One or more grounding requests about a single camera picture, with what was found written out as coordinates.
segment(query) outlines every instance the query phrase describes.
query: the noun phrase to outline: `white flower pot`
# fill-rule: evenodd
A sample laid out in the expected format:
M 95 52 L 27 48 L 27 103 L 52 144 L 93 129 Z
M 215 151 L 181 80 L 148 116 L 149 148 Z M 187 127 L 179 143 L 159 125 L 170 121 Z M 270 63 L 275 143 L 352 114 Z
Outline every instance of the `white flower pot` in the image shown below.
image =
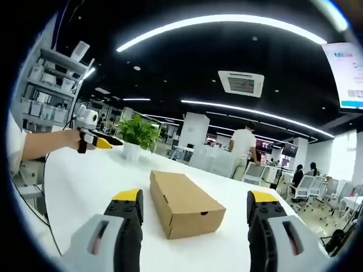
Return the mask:
M 124 158 L 129 161 L 137 162 L 140 157 L 141 147 L 133 143 L 124 143 Z

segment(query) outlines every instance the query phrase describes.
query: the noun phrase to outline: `box lid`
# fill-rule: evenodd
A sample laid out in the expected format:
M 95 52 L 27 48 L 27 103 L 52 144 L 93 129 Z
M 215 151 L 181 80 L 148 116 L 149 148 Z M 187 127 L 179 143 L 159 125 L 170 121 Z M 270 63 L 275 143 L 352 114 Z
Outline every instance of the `box lid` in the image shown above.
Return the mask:
M 225 210 L 184 174 L 160 171 L 152 171 L 151 174 L 173 214 Z

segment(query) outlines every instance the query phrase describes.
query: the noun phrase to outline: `black ceiling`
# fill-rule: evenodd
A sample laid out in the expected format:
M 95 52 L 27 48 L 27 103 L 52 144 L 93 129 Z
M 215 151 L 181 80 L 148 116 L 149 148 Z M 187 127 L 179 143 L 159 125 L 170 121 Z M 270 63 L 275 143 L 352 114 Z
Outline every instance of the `black ceiling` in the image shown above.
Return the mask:
M 215 14 L 270 17 L 304 28 L 329 43 L 344 41 L 310 1 L 154 0 L 126 5 L 123 1 L 105 0 L 70 4 L 57 50 L 70 55 L 80 40 L 90 44 L 82 61 L 88 63 L 95 58 L 96 73 L 85 80 L 80 93 L 83 98 L 108 97 L 108 104 L 117 108 L 128 106 L 144 114 L 173 118 L 182 118 L 187 111 L 224 113 L 294 130 L 320 141 L 327 139 L 304 127 L 269 117 L 180 102 L 188 99 L 244 107 L 316 128 L 341 117 L 334 78 L 322 48 L 304 37 L 261 24 L 208 23 L 175 29 L 121 53 L 116 51 L 120 45 L 154 28 Z M 261 98 L 225 93 L 218 70 L 263 74 Z M 102 95 L 95 91 L 96 87 L 111 94 Z M 145 97 L 151 101 L 118 101 L 112 96 Z M 215 126 L 237 129 L 246 123 L 237 118 L 207 115 Z M 355 127 L 357 120 L 326 131 L 340 133 Z M 213 128 L 210 132 L 230 134 Z M 296 137 L 295 133 L 267 125 L 259 125 L 257 133 L 279 140 Z

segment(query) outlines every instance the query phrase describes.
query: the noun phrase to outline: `ceiling air conditioner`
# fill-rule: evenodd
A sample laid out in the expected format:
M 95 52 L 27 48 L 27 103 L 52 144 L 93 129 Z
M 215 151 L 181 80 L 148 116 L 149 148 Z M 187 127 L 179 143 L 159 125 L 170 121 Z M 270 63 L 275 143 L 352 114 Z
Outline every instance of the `ceiling air conditioner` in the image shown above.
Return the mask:
M 261 97 L 263 75 L 232 71 L 218 71 L 225 92 L 236 95 Z

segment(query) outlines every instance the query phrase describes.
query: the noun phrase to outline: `brown cardboard box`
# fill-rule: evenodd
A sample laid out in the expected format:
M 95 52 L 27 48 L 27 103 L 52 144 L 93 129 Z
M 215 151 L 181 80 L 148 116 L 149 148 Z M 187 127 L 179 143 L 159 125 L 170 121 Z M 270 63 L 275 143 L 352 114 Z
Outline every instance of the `brown cardboard box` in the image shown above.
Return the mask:
M 168 239 L 214 232 L 226 211 L 183 174 L 152 171 L 150 193 Z

